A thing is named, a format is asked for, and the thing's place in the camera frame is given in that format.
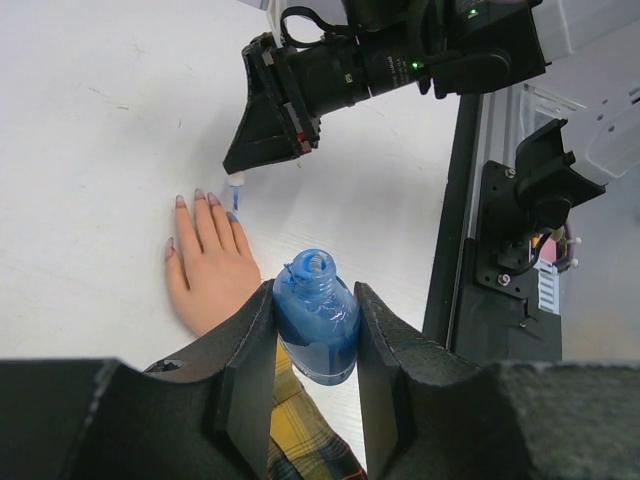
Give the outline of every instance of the white cap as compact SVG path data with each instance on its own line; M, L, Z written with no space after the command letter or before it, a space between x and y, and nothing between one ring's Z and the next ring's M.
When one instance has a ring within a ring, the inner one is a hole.
M241 187L244 185L244 172L234 173L233 175L229 175L229 186L230 187Z

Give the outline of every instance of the black mount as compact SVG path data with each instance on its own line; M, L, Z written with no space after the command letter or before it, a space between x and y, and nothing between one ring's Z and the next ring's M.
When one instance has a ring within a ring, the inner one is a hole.
M292 160L318 148L320 119L313 117L287 59L265 33L242 50L249 92L247 107L224 160L229 174Z
M476 281L515 298L531 294L529 243L535 234L561 228L571 208L605 193L571 169L561 129L553 120L526 138L516 168L487 162L482 173L478 215Z

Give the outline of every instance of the hand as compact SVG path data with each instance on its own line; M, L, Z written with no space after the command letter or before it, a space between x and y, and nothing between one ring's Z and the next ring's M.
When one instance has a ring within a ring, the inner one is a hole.
M260 286L260 270L242 226L214 194L207 201L204 192L196 190L196 228L181 195L175 215L184 268L170 238L165 252L169 294L184 323L204 335L249 300Z

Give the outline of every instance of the black cable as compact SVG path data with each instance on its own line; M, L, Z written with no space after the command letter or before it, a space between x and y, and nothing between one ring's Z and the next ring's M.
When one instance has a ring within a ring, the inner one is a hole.
M331 25L330 23L325 22L320 18L320 16L312 9L308 7L289 7L286 8L282 12L282 16L280 17L280 30L282 34L282 38L284 39L287 45L290 45L295 48L311 48L317 45L322 44L321 40L312 43L299 42L295 38L293 38L289 34L289 30L287 29L287 23L285 20L289 17L303 17L308 20L311 20L316 26L325 33L332 33L334 35L343 35L345 37L353 37L356 36L359 32L358 30L348 26L348 25Z
M551 238L551 233L545 233L542 237L540 237L540 240L538 241L536 248L534 248L533 250L533 257L531 258L529 263L527 263L524 267L514 270L512 272L512 275L514 277L524 275L525 273L527 273L533 267L536 266L536 263L538 263L538 261L540 260L540 254L542 253L542 249L544 248L544 245L547 243L549 238Z

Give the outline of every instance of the black bracket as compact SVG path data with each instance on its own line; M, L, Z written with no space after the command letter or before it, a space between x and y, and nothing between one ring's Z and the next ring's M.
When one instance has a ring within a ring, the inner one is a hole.
M506 247L504 240L496 232L482 228L483 219L498 214L496 208L505 209L501 213L504 222L512 221L508 210L511 203L511 208L517 208L515 198L511 198L515 195L515 185L515 171L512 168L491 161L485 164L478 208L480 241L475 278L479 285L524 300L529 297L532 285L530 277L535 275L535 270L521 275L514 275L513 272L524 268L529 262L529 245L522 241Z

